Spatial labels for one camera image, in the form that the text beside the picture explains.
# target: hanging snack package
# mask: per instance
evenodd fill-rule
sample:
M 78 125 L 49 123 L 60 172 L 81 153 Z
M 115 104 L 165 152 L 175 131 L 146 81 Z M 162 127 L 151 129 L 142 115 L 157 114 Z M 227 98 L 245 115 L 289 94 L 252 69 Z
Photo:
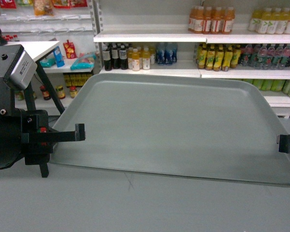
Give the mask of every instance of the hanging snack package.
M 71 7 L 87 7 L 86 0 L 70 0 Z
M 33 8 L 35 16 L 54 15 L 51 0 L 34 0 Z
M 59 8 L 59 9 L 71 8 L 71 4 L 69 0 L 52 0 L 52 1 L 55 8 Z
M 17 0 L 17 4 L 20 6 L 33 6 L 33 0 Z
M 67 40 L 65 43 L 63 43 L 64 49 L 66 51 L 66 55 L 68 59 L 74 59 L 76 58 L 76 53 L 75 53 L 75 46 L 74 43 L 70 42 Z
M 0 8 L 2 8 L 2 9 L 16 9 L 15 0 L 0 0 Z

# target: water bottle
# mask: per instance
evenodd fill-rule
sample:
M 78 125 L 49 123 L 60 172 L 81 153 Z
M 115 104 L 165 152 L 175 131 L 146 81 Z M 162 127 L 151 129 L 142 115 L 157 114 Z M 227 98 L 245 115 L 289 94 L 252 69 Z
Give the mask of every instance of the water bottle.
M 254 66 L 255 69 L 262 68 L 263 59 L 265 59 L 266 57 L 267 57 L 267 44 L 264 43 L 257 54 L 257 58 L 256 58 L 255 66 Z
M 251 54 L 253 52 L 253 47 L 251 44 L 248 44 L 245 48 L 245 52 L 243 54 L 243 58 L 241 60 L 241 65 L 242 66 L 247 66 L 248 65 L 248 62 L 249 62 L 249 59 L 251 57 Z
M 274 58 L 272 59 L 271 69 L 276 70 L 279 66 L 279 62 L 283 53 L 283 44 L 279 44 L 279 47 L 275 50 Z
M 270 68 L 274 54 L 275 54 L 275 44 L 273 43 L 267 50 L 267 57 L 263 59 L 262 69 L 268 70 Z
M 278 69 L 285 68 L 285 65 L 288 62 L 289 56 L 290 56 L 290 44 L 287 44 L 286 47 L 283 49 L 282 57 L 278 65 Z

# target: red snack package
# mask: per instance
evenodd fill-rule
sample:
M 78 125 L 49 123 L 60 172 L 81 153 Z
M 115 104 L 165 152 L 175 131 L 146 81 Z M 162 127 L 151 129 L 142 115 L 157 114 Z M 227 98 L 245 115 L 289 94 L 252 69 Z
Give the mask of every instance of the red snack package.
M 16 9 L 15 0 L 0 0 L 0 8 L 2 8 L 2 9 Z
M 69 42 L 69 40 L 67 40 L 66 43 L 63 43 L 64 49 L 66 51 L 66 55 L 68 59 L 74 59 L 76 58 L 76 53 L 75 53 L 75 46 L 74 43 Z

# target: orange juice bottle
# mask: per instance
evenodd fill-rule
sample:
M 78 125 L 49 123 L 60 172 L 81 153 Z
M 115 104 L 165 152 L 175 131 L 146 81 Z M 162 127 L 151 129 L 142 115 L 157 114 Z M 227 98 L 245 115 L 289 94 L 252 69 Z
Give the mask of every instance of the orange juice bottle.
M 230 34 L 233 28 L 234 8 L 228 7 L 227 14 L 224 19 L 222 34 Z
M 194 16 L 194 33 L 200 34 L 203 31 L 204 24 L 204 7 L 199 6 Z
M 217 7 L 214 16 L 211 20 L 210 32 L 211 34 L 218 34 L 221 23 L 221 7 Z
M 133 49 L 133 54 L 132 54 L 132 70 L 133 71 L 139 71 L 140 70 L 140 66 L 139 66 L 139 53 L 137 48 Z
M 203 25 L 203 34 L 210 33 L 211 26 L 211 11 L 212 7 L 206 7 L 205 15 L 204 15 L 204 25 Z

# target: snack bag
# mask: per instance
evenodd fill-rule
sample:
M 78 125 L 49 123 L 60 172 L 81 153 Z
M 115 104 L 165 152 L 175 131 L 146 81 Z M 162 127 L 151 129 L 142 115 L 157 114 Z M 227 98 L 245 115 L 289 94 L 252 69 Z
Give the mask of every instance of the snack bag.
M 33 8 L 35 16 L 54 15 L 51 0 L 34 0 Z
M 63 43 L 64 49 L 66 51 L 66 55 L 68 59 L 74 59 L 76 58 L 76 53 L 75 53 L 75 46 L 74 43 L 69 42 L 69 40 L 67 40 L 66 43 Z
M 16 9 L 15 0 L 0 0 L 0 8 L 2 8 L 2 9 Z

